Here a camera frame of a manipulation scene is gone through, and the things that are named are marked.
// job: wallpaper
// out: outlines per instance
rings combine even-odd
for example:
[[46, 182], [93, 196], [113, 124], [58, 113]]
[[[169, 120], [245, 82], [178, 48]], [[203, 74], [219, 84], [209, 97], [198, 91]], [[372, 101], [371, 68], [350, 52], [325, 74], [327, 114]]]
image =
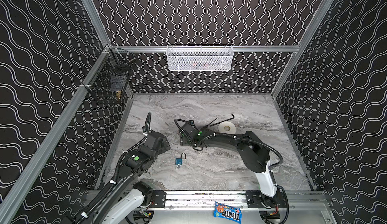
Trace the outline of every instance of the wallpaper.
[[[117, 58], [127, 52], [118, 49]], [[230, 71], [169, 71], [165, 53], [140, 53], [130, 74], [136, 93], [271, 93], [290, 52], [235, 53]]]
[[277, 101], [339, 224], [386, 223], [387, 0], [335, 0]]
[[127, 102], [98, 105], [87, 95], [12, 223], [60, 223], [94, 189]]
[[0, 203], [102, 48], [80, 0], [0, 0]]
[[321, 0], [93, 0], [113, 45], [297, 45]]

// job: white tape roll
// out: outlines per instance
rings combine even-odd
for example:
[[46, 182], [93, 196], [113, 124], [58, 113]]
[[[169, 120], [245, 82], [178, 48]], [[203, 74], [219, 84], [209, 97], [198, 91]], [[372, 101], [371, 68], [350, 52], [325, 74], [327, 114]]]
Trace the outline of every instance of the white tape roll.
[[235, 134], [236, 127], [232, 122], [224, 121], [218, 126], [220, 133]]

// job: padlock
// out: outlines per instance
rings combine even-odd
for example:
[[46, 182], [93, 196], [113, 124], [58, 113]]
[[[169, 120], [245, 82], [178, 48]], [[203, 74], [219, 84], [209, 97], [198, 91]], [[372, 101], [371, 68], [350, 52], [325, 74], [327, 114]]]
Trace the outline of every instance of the padlock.
[[180, 155], [180, 158], [176, 158], [175, 159], [176, 169], [179, 169], [180, 166], [183, 164], [183, 154], [184, 154], [184, 159], [187, 159], [187, 155], [185, 153], [182, 153]]

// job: candy packet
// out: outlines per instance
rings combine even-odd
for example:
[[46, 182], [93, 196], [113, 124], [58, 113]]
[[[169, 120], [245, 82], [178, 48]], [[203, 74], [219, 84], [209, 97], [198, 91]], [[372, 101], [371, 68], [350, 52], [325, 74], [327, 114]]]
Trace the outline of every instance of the candy packet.
[[223, 217], [229, 220], [233, 220], [239, 224], [242, 223], [241, 209], [224, 205], [218, 202], [215, 202], [214, 217]]

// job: marble floor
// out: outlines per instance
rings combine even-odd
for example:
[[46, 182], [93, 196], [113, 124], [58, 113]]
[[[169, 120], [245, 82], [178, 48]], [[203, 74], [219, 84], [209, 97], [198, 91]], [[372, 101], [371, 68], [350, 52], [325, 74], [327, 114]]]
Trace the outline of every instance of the marble floor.
[[[135, 95], [111, 169], [119, 155], [140, 140], [146, 115], [152, 112], [151, 129], [167, 136], [171, 150], [158, 156], [142, 181], [162, 190], [258, 190], [259, 184], [252, 171], [244, 166], [237, 152], [220, 148], [194, 151], [180, 146], [175, 118], [194, 120], [196, 126], [231, 120], [237, 134], [249, 130], [283, 156], [284, 163], [274, 168], [274, 177], [286, 190], [310, 190], [293, 147], [269, 95]], [[175, 158], [186, 153], [180, 169]], [[277, 157], [270, 153], [274, 162]]]

